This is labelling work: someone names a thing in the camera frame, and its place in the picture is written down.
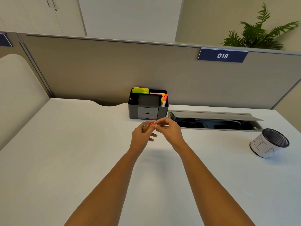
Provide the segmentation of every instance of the small glass jar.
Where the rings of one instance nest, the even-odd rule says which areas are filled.
[[[142,122],[142,132],[145,133],[150,128],[149,121],[143,121]]]

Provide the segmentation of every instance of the pen holder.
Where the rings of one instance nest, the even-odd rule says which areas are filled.
[[[150,89],[150,93],[167,93],[166,90]],[[130,92],[129,117],[130,119],[153,120],[166,117],[168,111],[168,98],[164,107],[161,107],[162,95]]]

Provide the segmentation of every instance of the yellow sticky note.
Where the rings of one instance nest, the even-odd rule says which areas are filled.
[[[140,87],[134,87],[134,88],[132,89],[132,92],[133,92],[133,93],[147,93],[147,94],[150,93],[150,91],[149,91],[148,88],[140,88]]]

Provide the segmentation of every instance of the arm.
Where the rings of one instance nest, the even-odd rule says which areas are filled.
[[[204,224],[254,226],[243,209],[186,144],[180,126],[169,118],[162,118],[156,124],[156,130],[164,135],[182,159]]]
[[[148,140],[154,141],[150,136],[157,137],[153,130],[151,126],[142,133],[142,125],[139,125],[133,131],[129,150],[77,207],[65,226],[118,225],[134,164]]]

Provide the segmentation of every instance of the small drawer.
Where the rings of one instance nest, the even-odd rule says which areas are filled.
[[[158,108],[138,107],[138,113],[158,114]]]
[[[157,114],[138,113],[138,119],[141,119],[141,120],[148,119],[148,120],[156,121],[157,116],[158,116]]]

